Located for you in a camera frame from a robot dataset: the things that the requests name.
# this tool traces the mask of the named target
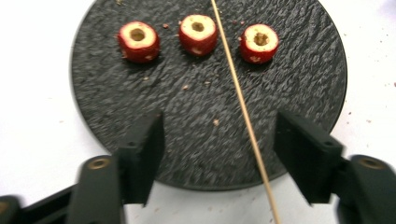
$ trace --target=wooden skewer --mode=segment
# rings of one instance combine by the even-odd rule
[[[219,25],[219,31],[220,31],[221,40],[222,40],[222,43],[223,43],[223,46],[224,46],[224,49],[225,49],[225,54],[227,56],[228,64],[230,65],[231,74],[233,75],[233,84],[235,85],[236,93],[238,95],[239,103],[241,105],[242,113],[244,115],[245,123],[247,125],[247,131],[248,131],[248,134],[249,134],[249,137],[250,137],[251,145],[253,146],[254,155],[256,157],[256,161],[257,161],[257,164],[259,166],[260,174],[262,176],[262,181],[264,183],[265,189],[266,189],[267,194],[268,194],[268,201],[269,201],[269,203],[271,205],[271,208],[272,208],[274,221],[275,221],[276,224],[280,224],[280,218],[279,218],[279,215],[277,213],[276,203],[275,203],[275,200],[274,200],[273,193],[271,191],[271,187],[270,187],[270,184],[269,184],[267,172],[265,171],[264,161],[262,160],[262,155],[260,153],[259,146],[257,144],[257,139],[256,139],[256,136],[255,136],[254,131],[253,131],[253,127],[252,127],[251,122],[250,122],[247,106],[245,104],[244,95],[243,95],[243,93],[241,91],[241,87],[239,85],[238,76],[236,75],[235,67],[233,65],[233,58],[231,57],[230,48],[228,47],[227,39],[226,39],[226,36],[224,34],[224,30],[223,30],[223,27],[222,27],[222,24],[221,24],[221,20],[220,20],[220,16],[219,16],[219,10],[218,10],[218,7],[216,5],[216,1],[215,0],[211,0],[211,1],[212,1],[213,9],[215,11],[216,20],[217,20],[218,25]]]

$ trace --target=white table surface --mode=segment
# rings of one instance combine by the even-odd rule
[[[76,183],[79,166],[107,154],[78,113],[70,53],[93,0],[0,4],[0,195],[23,206]],[[346,102],[332,136],[346,157],[396,167],[396,1],[321,0],[346,50]],[[288,175],[271,182],[283,223],[337,223],[332,204],[310,207]],[[129,223],[271,223],[263,186],[225,192],[155,183],[148,206],[126,206]]]

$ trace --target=cored apple piece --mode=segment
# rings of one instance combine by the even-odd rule
[[[160,38],[157,32],[141,21],[123,25],[117,37],[123,57],[131,62],[148,63],[160,53]]]
[[[186,17],[178,29],[181,46],[190,54],[204,56],[211,52],[218,42],[215,22],[204,15]]]
[[[274,57],[278,43],[277,34],[271,27],[255,24],[242,34],[239,49],[248,63],[266,63]]]

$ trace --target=red apple skin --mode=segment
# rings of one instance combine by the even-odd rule
[[[205,39],[197,40],[183,32],[182,26],[184,25],[185,20],[180,24],[178,29],[178,39],[183,49],[185,49],[189,54],[198,57],[205,56],[206,54],[210,53],[218,43],[219,31],[216,25],[215,32],[212,35],[209,35]]]
[[[239,49],[241,52],[242,58],[248,62],[248,63],[267,63],[269,62],[274,55],[277,52],[278,49],[278,37],[276,32],[271,29],[271,31],[274,33],[276,39],[272,39],[270,41],[276,41],[276,45],[267,50],[256,50],[256,49],[251,49],[248,47],[248,40],[247,40],[247,32],[248,28],[245,30],[244,33],[242,33],[241,38],[240,38],[240,43],[239,43]]]
[[[130,37],[122,35],[122,29],[126,28],[128,25],[138,24],[138,23],[145,24],[141,21],[129,22],[121,27],[119,33],[117,34],[117,38],[119,40],[122,55],[124,58],[126,58],[127,60],[133,63],[149,63],[153,61],[155,58],[157,58],[157,56],[160,54],[160,38],[158,37],[157,32],[152,27],[145,24],[147,25],[147,27],[149,27],[152,30],[155,36],[155,41],[153,42],[152,45],[143,48],[129,47],[127,45],[127,41],[129,41]]]

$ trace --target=textured black plate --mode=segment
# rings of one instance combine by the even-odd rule
[[[222,0],[218,6],[273,179],[285,173],[272,150],[276,111],[300,113],[329,132],[346,93],[344,49],[316,0]],[[73,51],[78,106],[110,152],[133,120],[155,107],[162,109],[166,152],[157,179],[163,183],[203,190],[258,185],[261,179],[220,39],[215,51],[201,59],[178,44],[178,22],[193,13],[214,18],[210,1],[123,0],[118,5],[116,0],[98,0],[79,28]],[[135,20],[150,24],[161,37],[162,52],[154,63],[138,65],[121,58],[114,35]],[[164,23],[169,29],[163,29]],[[254,23],[271,25],[280,38],[278,53],[266,65],[244,63],[238,54],[238,36]]]

